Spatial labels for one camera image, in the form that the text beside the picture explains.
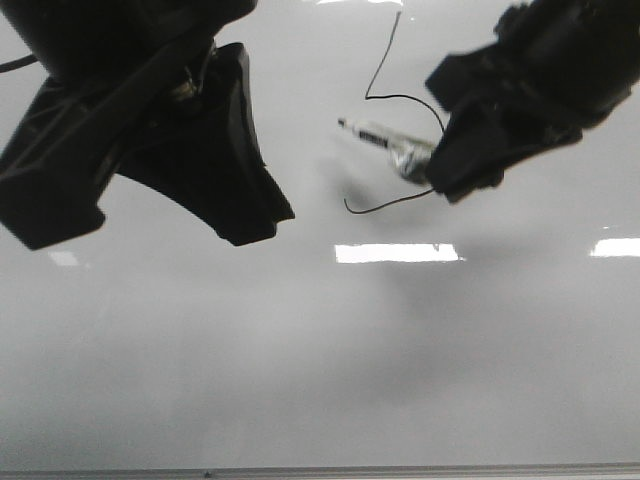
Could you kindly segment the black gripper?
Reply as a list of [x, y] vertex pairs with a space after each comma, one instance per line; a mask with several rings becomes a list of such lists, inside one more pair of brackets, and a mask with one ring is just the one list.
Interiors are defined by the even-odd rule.
[[3, 1], [1, 13], [52, 77], [1, 154], [2, 226], [30, 250], [92, 233], [105, 222], [99, 200], [116, 174], [186, 208], [177, 181], [142, 151], [167, 119], [197, 110], [198, 84], [187, 75], [158, 85], [89, 77], [121, 72], [194, 33], [212, 37], [256, 6]]
[[582, 128], [553, 102], [593, 127], [639, 81], [637, 1], [530, 1], [507, 9], [494, 32], [511, 58], [495, 45], [449, 54], [425, 81], [450, 114], [425, 175], [451, 203], [580, 141]]

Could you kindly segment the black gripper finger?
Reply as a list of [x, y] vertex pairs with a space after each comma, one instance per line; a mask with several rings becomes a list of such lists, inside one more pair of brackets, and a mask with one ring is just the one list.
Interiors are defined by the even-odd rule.
[[202, 66], [202, 91], [154, 107], [119, 172], [173, 200], [234, 246], [270, 239], [278, 223], [295, 214], [261, 156], [249, 56], [243, 44], [231, 43]]

